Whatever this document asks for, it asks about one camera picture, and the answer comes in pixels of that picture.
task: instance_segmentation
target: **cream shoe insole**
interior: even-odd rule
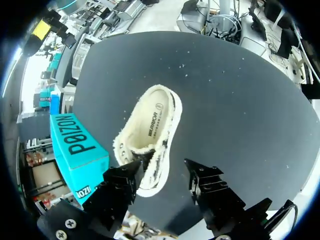
[[[151,93],[141,104],[136,123],[136,132],[130,139],[132,147],[142,149],[156,144],[166,124],[169,97],[163,90]]]

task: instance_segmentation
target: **teal shoe box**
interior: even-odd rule
[[[50,130],[56,163],[67,186],[82,205],[104,180],[109,153],[73,113],[51,115]]]

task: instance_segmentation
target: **black table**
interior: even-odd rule
[[[145,32],[91,47],[81,70],[74,113],[109,152],[138,97],[162,84],[183,112],[164,188],[137,197],[129,211],[151,226],[181,234],[201,218],[188,191],[184,158],[217,166],[251,207],[269,197],[272,210],[293,199],[320,147],[318,117],[276,67],[235,44],[191,33]]]
[[[88,32],[89,32],[89,27],[88,26],[83,27],[75,35],[74,39],[76,40],[76,43],[73,45],[73,47],[69,49],[66,46],[64,46],[61,59],[59,61],[59,65],[57,67],[56,74],[55,74],[55,80],[57,81],[57,84],[59,84],[59,86],[63,88],[68,84],[68,82],[72,78],[72,61],[74,59],[74,54],[79,44],[79,40],[83,34],[86,34]]]

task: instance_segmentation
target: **canvas shoe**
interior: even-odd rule
[[[150,159],[137,190],[141,197],[157,194],[168,179],[170,147],[181,113],[179,96],[165,86],[154,85],[141,96],[114,139],[114,155],[120,166],[138,156]]]

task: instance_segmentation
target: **yellow label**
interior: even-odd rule
[[[36,35],[42,41],[50,31],[50,28],[51,26],[49,24],[46,24],[43,20],[41,20],[33,30],[32,34]]]

